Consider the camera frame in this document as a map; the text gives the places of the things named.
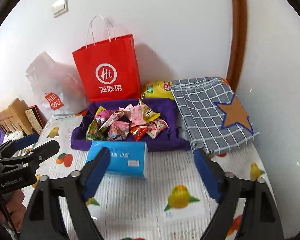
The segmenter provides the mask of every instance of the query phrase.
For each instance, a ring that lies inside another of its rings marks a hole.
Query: green label
[[[147,93],[153,93],[153,85],[147,87]]]

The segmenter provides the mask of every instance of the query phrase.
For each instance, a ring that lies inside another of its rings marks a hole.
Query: white circle logo
[[[103,84],[112,84],[117,79],[114,66],[103,63],[96,68],[96,77]]]

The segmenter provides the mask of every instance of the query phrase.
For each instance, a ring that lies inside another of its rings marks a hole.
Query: blue box
[[[93,141],[87,161],[94,160],[102,147],[110,150],[106,174],[146,178],[148,148],[145,142]]]

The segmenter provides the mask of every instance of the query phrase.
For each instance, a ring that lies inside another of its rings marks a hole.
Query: hand
[[[7,210],[10,213],[12,222],[19,232],[22,227],[23,217],[26,213],[26,207],[22,204],[25,195],[23,194],[21,189],[18,189],[12,195],[10,201],[6,204]],[[3,223],[5,221],[4,215],[0,211],[0,222]]]

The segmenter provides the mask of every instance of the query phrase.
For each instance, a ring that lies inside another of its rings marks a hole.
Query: white bag handle
[[[91,26],[91,33],[92,33],[93,44],[94,44],[94,45],[96,44],[96,42],[95,42],[95,40],[94,40],[94,36],[93,36],[92,22],[93,22],[93,20],[94,20],[95,18],[97,18],[97,17],[101,17],[101,18],[103,19],[103,21],[105,22],[105,25],[106,25],[106,28],[107,28],[107,31],[108,31],[109,42],[111,42],[111,38],[110,38],[110,32],[109,32],[109,28],[108,28],[107,22],[108,22],[108,23],[111,25],[111,27],[112,27],[114,39],[117,40],[117,38],[115,37],[114,28],[113,28],[112,23],[111,23],[108,19],[107,19],[107,22],[106,22],[106,20],[103,18],[102,15],[96,15],[96,16],[91,20],[91,22],[90,22],[90,24],[89,24],[89,27],[88,27],[87,37],[86,37],[86,48],[88,47],[88,46],[87,46],[87,42],[88,42],[88,34],[89,34],[90,26]]]

